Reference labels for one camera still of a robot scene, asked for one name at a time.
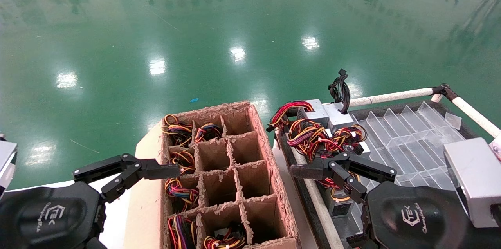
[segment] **cardboard box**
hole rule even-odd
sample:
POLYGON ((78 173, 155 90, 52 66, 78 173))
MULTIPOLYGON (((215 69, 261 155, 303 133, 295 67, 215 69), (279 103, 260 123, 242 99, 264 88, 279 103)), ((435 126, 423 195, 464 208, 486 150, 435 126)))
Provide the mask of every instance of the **cardboard box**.
MULTIPOLYGON (((247 232, 246 248, 301 249, 297 225, 290 209, 256 108, 247 101, 222 104, 176 114, 193 123, 193 138, 206 123, 222 126, 221 139, 171 146, 161 121, 137 144, 137 158, 156 158, 166 164, 171 152, 195 155, 194 174, 183 175, 183 187, 199 190, 199 205, 179 213, 196 222, 197 248, 207 235, 241 222, 247 232)), ((171 249, 167 220, 179 210, 165 194, 165 180, 142 180, 131 189, 125 249, 171 249)))

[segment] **cable bundle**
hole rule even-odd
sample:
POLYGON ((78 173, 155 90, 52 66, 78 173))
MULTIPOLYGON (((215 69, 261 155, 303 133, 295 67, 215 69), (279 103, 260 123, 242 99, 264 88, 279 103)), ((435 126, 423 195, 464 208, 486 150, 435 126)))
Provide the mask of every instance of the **cable bundle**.
POLYGON ((295 147, 310 162, 313 160, 315 152, 320 145, 319 138, 328 138, 323 126, 309 119, 299 119, 294 121, 290 126, 287 143, 295 147))
POLYGON ((218 235, 216 238, 207 236, 204 240, 204 247, 205 249, 241 249, 247 245, 245 237, 242 224, 231 222, 224 236, 218 235))
POLYGON ((188 151, 172 152, 169 164, 178 164, 181 167, 181 175, 195 172, 195 158, 188 151))
POLYGON ((174 249, 195 249, 195 223, 176 215, 168 219, 170 238, 174 249))
POLYGON ((306 112, 311 112, 313 111, 313 107, 311 104, 309 104, 306 101, 291 101, 283 105, 281 108, 277 110, 277 113, 273 115, 273 117, 270 119, 270 123, 268 124, 269 127, 266 129, 268 132, 272 131, 273 129, 282 129, 285 126, 288 126, 288 117, 286 116, 286 113, 289 109, 291 108, 299 108, 303 107, 306 112))
POLYGON ((198 206, 198 190, 182 187, 178 178, 167 179, 164 188, 168 196, 184 202, 181 212, 198 206))
POLYGON ((339 71, 339 77, 337 77, 334 82, 327 87, 329 92, 331 92, 331 96, 334 98, 334 102, 343 103, 343 108, 340 110, 342 114, 348 113, 351 99, 350 89, 344 82, 347 77, 348 75, 346 74, 346 71, 341 69, 339 71))
POLYGON ((319 139, 324 144, 325 150, 330 152, 343 152, 346 146, 357 148, 360 142, 367 138, 365 128, 360 125, 353 125, 336 130, 329 139, 319 139))
POLYGON ((213 138, 221 138, 222 129, 213 123, 204 124, 198 128, 195 135, 195 142, 207 141, 213 138))
POLYGON ((190 144, 193 125, 179 122, 174 115, 166 115, 163 121, 165 126, 162 127, 162 132, 170 137, 174 145, 187 147, 190 144))
MULTIPOLYGON (((320 158, 333 158, 339 152, 345 151, 347 146, 356 149, 360 142, 367 138, 365 128, 359 125, 353 125, 336 130, 331 138, 328 137, 325 128, 318 123, 309 119, 299 119, 294 121, 290 126, 287 143, 296 148, 296 150, 306 157, 308 162, 313 161, 315 154, 320 150, 322 152, 320 158)), ((352 174, 358 181, 360 177, 352 174)), ((322 186, 331 188, 331 197, 336 202, 347 201, 349 197, 335 197, 334 192, 339 187, 331 178, 325 178, 318 181, 322 186)))

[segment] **white pipe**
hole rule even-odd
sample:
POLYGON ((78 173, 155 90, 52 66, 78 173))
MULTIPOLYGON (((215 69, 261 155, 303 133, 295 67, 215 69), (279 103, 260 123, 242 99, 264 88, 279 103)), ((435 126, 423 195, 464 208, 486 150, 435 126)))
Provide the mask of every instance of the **white pipe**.
MULTIPOLYGON (((299 165, 307 165, 306 159, 304 156, 299 154, 294 148, 290 148, 292 153, 294 154, 294 158, 296 159, 297 164, 299 165)), ((313 201, 313 206, 315 207, 315 211, 317 212, 318 218, 320 219, 320 224, 322 225, 322 229, 327 237, 327 241, 329 242, 329 246, 331 249, 343 249, 344 246, 339 238, 338 231, 332 222, 331 215, 327 211, 327 208, 324 203, 324 199, 320 195, 318 191, 318 187, 314 180, 312 179, 304 179, 306 188, 308 189, 308 193, 313 201)))
POLYGON ((483 128, 487 133, 496 138, 501 134, 501 130, 494 125, 491 121, 489 121, 486 117, 484 117, 480 112, 478 112, 475 108, 473 108, 470 104, 464 101, 461 97, 456 97, 452 100, 459 109, 465 112, 468 117, 475 121, 481 128, 483 128))
POLYGON ((439 103, 442 100, 442 98, 443 98, 442 94, 434 94, 430 100, 435 103, 439 103))
POLYGON ((406 92, 394 92, 393 94, 381 94, 379 96, 373 97, 361 97, 357 99, 351 99, 350 107, 394 101, 399 99, 408 99, 413 97, 424 97, 430 96, 431 94, 433 94, 433 90, 430 87, 427 87, 420 88, 419 90, 408 90, 406 92))

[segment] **shiny green floor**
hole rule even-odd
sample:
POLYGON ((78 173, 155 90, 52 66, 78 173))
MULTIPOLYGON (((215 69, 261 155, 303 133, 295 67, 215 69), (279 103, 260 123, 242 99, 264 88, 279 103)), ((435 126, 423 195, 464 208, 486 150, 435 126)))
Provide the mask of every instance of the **shiny green floor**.
POLYGON ((353 97, 447 82, 501 124, 500 17, 496 0, 0 0, 11 188, 133 153, 166 113, 329 101, 340 67, 353 97))

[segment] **metal box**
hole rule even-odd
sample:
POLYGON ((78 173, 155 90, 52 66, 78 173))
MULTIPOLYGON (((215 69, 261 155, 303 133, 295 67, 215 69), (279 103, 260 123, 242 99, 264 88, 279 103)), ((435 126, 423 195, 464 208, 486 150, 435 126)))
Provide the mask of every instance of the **metal box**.
POLYGON ((490 213, 501 203, 501 162, 483 138, 444 145, 449 177, 466 212, 477 228, 497 227, 490 213))
POLYGON ((297 110, 298 119, 310 119, 315 123, 321 124, 324 128, 327 128, 329 124, 329 115, 324 109, 324 105, 319 99, 306 100, 313 107, 313 111, 306 112, 304 108, 299 107, 297 110))
POLYGON ((330 103, 324 105, 324 109, 329 116, 327 128, 332 132, 345 126, 353 126, 353 119, 349 114, 342 114, 339 110, 343 108, 343 103, 330 103))

